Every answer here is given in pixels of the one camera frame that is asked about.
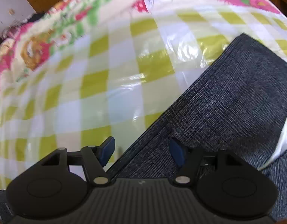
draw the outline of gray cloth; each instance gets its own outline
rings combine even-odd
[[[0,191],[0,223],[8,223],[14,217],[14,212],[11,210],[7,202],[6,191]]]
[[[287,219],[287,151],[262,172],[275,183],[279,192],[271,217]]]
[[[286,117],[287,63],[242,34],[107,173],[111,178],[173,177],[177,167],[168,149],[171,136],[209,151],[228,148],[258,168],[274,152]],[[267,169],[267,175],[273,171]],[[273,180],[284,184],[282,176]],[[273,210],[277,220],[287,217],[284,198]]]

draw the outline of fabric texture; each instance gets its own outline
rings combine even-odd
[[[14,217],[6,196],[5,190],[0,190],[0,223],[6,224]]]
[[[287,219],[287,151],[262,172],[274,182],[279,192],[271,216],[275,220]]]
[[[12,37],[14,45],[10,48],[10,54],[1,60],[5,67],[0,67],[0,77],[8,77],[8,73],[2,73],[8,70],[12,74],[12,83],[22,80],[56,51],[74,44],[93,27],[113,18],[129,20],[197,5],[206,5],[210,10],[212,6],[228,4],[242,8],[254,7],[284,17],[268,0],[62,0],[36,23],[16,26]],[[225,14],[224,17],[235,24],[242,24],[234,14]],[[5,88],[5,81],[0,81],[0,91]]]
[[[5,70],[0,189],[58,147],[78,151],[113,136],[112,164],[243,32],[287,62],[282,15],[196,6],[111,20],[55,52],[19,83]]]
[[[173,177],[177,168],[168,149],[171,136],[186,146],[228,148],[258,168],[273,154],[286,116],[287,63],[242,34],[107,173],[112,178]],[[271,177],[277,170],[269,169],[265,171]],[[280,187],[287,178],[273,180]],[[273,211],[277,220],[287,217],[280,190]]]

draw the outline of white wall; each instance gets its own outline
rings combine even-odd
[[[10,15],[9,9],[13,9],[15,14]],[[14,20],[21,21],[34,12],[27,0],[0,0],[0,36]]]

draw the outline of yellow and white checkered pattern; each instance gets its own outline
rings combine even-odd
[[[237,6],[111,20],[56,52],[0,93],[0,189],[58,147],[113,136],[114,162],[243,32],[287,62],[287,19]]]

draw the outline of metal pin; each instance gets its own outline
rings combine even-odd
[[[190,182],[190,178],[187,176],[178,176],[175,181],[179,184],[188,184]]]
[[[106,177],[97,177],[94,178],[94,183],[98,185],[103,185],[108,183],[108,178]]]

